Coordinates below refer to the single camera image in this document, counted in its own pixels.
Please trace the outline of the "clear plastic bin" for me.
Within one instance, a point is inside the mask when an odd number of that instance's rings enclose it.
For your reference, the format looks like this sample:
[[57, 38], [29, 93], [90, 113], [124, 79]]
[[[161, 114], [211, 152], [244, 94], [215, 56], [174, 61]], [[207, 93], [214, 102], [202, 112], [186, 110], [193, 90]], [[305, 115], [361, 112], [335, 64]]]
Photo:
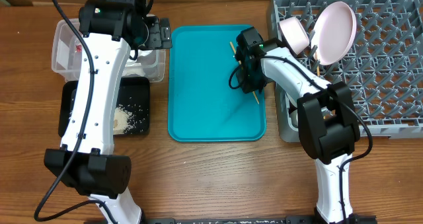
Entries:
[[[58, 22], [52, 46], [52, 70], [59, 73], [66, 81], [79, 79], [82, 52], [76, 50], [80, 41], [71, 31], [64, 20]], [[152, 83], [161, 82], [165, 76], [166, 51], [153, 50], [156, 54], [156, 63], [153, 67], [144, 69], [144, 77]]]

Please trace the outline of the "black tray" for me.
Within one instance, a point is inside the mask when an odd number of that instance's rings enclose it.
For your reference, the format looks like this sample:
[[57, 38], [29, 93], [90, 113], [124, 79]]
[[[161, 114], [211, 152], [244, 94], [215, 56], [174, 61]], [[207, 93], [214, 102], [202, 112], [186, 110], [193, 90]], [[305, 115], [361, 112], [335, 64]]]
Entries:
[[[59, 115], [58, 134], [63, 136], [70, 121], [74, 98], [76, 94], [77, 81], [67, 82], [63, 86], [61, 108]], [[145, 77], [125, 77], [121, 80], [118, 98], [134, 96], [149, 101], [150, 108], [150, 82]]]

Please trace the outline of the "grey dishwasher rack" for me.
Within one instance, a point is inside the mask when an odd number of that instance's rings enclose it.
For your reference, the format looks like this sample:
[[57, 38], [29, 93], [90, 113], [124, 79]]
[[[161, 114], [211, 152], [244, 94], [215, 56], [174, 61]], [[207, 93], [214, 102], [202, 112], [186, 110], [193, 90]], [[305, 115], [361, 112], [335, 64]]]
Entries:
[[[354, 11], [356, 38], [350, 51], [320, 76], [345, 82], [356, 112], [374, 136], [422, 137], [422, 0], [270, 0], [268, 35], [279, 37], [278, 23], [300, 20], [308, 37], [330, 4], [342, 1]], [[316, 72], [313, 49], [299, 62]]]

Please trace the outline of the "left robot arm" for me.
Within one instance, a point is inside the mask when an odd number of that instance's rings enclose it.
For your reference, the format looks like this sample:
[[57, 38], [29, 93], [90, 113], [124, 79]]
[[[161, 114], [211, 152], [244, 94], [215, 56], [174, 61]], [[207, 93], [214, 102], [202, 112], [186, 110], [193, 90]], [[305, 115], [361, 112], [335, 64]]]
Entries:
[[140, 50], [169, 49], [170, 23], [150, 13], [154, 0], [88, 0], [72, 31], [83, 47], [72, 114], [45, 166], [56, 183], [95, 204], [108, 223], [143, 223], [128, 183], [131, 159], [114, 154], [113, 119], [125, 65]]

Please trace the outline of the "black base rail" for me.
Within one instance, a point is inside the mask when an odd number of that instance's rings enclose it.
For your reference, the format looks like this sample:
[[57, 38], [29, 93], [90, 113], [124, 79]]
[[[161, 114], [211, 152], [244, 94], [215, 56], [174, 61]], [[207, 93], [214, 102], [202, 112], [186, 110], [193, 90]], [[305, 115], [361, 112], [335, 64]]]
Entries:
[[[103, 220], [90, 220], [84, 223], [107, 223]], [[317, 224], [324, 223], [313, 215], [289, 215], [281, 218], [248, 218], [248, 219], [188, 219], [177, 220], [173, 218], [146, 219], [141, 218], [141, 224]], [[352, 224], [377, 224], [376, 216], [359, 216], [352, 214], [348, 223]]]

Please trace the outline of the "rice pile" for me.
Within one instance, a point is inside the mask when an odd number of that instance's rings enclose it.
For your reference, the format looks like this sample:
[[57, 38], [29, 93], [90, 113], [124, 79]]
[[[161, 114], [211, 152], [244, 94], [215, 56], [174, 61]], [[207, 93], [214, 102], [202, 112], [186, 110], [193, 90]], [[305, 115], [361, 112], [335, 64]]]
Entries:
[[149, 101], [126, 96], [119, 98], [114, 112], [114, 135], [145, 135], [149, 133]]

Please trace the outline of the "teal serving tray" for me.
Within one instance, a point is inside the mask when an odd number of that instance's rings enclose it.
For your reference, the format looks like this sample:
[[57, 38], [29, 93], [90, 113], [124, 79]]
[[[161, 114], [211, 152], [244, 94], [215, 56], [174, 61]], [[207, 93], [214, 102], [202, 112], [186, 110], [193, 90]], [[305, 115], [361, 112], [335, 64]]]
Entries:
[[181, 26], [172, 33], [168, 132], [179, 142], [255, 141], [266, 132], [264, 93], [245, 94], [232, 47], [246, 24]]

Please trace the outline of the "pink bowl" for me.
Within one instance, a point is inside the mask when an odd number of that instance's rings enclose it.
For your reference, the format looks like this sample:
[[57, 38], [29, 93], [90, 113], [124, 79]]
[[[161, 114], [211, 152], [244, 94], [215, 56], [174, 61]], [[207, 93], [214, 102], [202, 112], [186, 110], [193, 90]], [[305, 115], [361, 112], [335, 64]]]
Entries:
[[296, 17], [281, 20], [279, 27], [286, 43], [295, 55], [300, 54], [309, 45], [307, 33]]

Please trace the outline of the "wooden chopstick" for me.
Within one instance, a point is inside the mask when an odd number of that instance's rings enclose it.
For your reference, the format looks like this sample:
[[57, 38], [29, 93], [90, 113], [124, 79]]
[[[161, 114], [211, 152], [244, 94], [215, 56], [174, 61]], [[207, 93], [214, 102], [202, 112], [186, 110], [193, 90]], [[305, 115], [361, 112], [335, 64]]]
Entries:
[[315, 67], [316, 67], [316, 74], [320, 77], [320, 59], [317, 51], [315, 52]]
[[[232, 41], [230, 41], [230, 42], [229, 42], [229, 44], [230, 44], [230, 46], [231, 46], [231, 48], [232, 48], [232, 50], [233, 50], [234, 57], [235, 57], [235, 54], [236, 54], [236, 49], [235, 49], [235, 47], [234, 47], [234, 45], [233, 45]], [[257, 95], [256, 95], [256, 93], [255, 93], [255, 91], [253, 91], [253, 92], [252, 92], [252, 94], [253, 94], [253, 96], [254, 96], [254, 98], [255, 98], [255, 100], [256, 100], [256, 102], [257, 102], [257, 104], [260, 104], [259, 99], [258, 99], [258, 97], [257, 97]]]

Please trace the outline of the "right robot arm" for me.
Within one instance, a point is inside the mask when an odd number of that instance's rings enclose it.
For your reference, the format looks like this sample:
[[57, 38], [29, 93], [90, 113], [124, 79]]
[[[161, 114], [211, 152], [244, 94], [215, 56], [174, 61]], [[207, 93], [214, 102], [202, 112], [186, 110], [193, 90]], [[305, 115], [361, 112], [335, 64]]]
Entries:
[[232, 74], [238, 88], [244, 93], [260, 92], [274, 81], [293, 99], [300, 143], [317, 170], [316, 220], [353, 222], [348, 172], [362, 119], [354, 111], [349, 87], [326, 81], [299, 63], [292, 39], [264, 40], [250, 27], [240, 32], [236, 42], [239, 66]]

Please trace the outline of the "pink plate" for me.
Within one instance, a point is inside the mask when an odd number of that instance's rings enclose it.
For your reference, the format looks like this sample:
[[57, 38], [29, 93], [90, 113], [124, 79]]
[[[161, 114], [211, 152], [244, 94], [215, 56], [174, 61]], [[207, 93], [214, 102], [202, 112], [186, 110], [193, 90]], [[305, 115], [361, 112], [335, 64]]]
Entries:
[[313, 58], [321, 65], [331, 65], [342, 59], [352, 47], [356, 27], [356, 16], [345, 2], [337, 1], [327, 6], [313, 29], [311, 47], [317, 47]]

